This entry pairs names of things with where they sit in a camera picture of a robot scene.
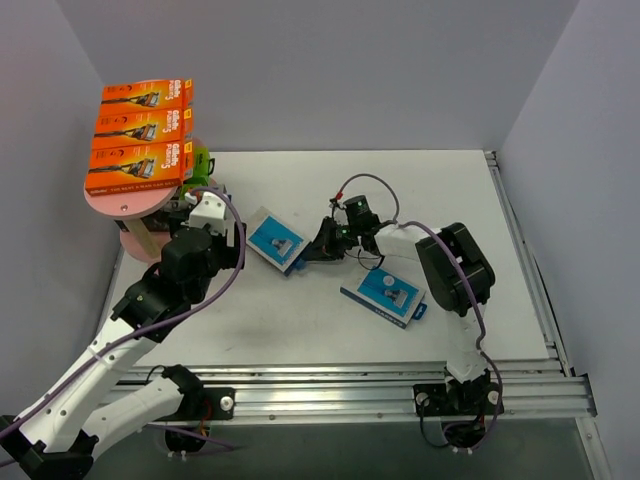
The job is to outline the orange Gillette Fusion5 razor box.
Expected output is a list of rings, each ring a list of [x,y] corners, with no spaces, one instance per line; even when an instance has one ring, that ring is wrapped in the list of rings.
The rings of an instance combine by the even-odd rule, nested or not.
[[[191,78],[108,85],[102,91],[99,115],[185,109],[192,105],[193,98],[194,81]]]

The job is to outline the orange Gillette Fusion box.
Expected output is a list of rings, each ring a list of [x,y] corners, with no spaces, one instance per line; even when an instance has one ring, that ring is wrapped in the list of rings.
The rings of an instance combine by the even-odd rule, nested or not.
[[[85,191],[104,196],[181,186],[193,175],[193,153],[192,141],[93,150]]]
[[[188,141],[192,138],[193,126],[192,108],[102,116],[96,121],[91,148]]]

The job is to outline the black green Gillette Labs box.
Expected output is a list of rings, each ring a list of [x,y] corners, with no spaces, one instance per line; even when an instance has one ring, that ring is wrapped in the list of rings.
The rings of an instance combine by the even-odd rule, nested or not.
[[[190,184],[208,185],[215,168],[215,159],[210,156],[204,146],[197,146],[193,150],[193,172],[188,180]]]

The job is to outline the blue Harry's box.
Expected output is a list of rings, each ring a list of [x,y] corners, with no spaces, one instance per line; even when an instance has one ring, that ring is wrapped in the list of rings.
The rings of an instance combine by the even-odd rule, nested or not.
[[[403,330],[428,309],[424,288],[384,268],[354,270],[340,293]]]
[[[299,269],[310,240],[261,206],[247,220],[247,246],[284,276]]]

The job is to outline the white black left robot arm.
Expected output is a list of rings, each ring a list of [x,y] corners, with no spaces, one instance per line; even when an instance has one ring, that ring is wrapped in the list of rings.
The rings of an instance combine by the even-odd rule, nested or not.
[[[231,286],[209,294],[221,270],[238,275],[246,233],[234,207],[191,216],[163,247],[161,259],[131,285],[73,366],[15,417],[1,419],[1,447],[31,479],[82,479],[111,446],[168,416],[199,419],[208,401],[201,380],[182,365],[107,406],[123,374],[190,316]]]

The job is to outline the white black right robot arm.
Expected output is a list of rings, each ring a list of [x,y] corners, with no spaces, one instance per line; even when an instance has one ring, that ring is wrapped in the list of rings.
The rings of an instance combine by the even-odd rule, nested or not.
[[[480,400],[474,380],[489,369],[484,352],[484,306],[495,284],[495,273],[467,226],[454,222],[431,229],[417,221],[382,221],[364,195],[332,209],[346,214],[344,224],[323,218],[313,241],[305,247],[305,261],[338,261],[360,247],[379,257],[398,257],[420,264],[432,298],[443,310],[458,316],[448,322],[446,372],[455,379],[444,388],[444,400],[455,412],[469,411]]]

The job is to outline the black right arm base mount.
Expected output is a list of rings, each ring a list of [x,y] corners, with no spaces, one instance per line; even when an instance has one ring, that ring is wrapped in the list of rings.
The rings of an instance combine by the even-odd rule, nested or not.
[[[450,383],[414,384],[415,411],[424,417],[491,416],[504,413],[498,385]]]

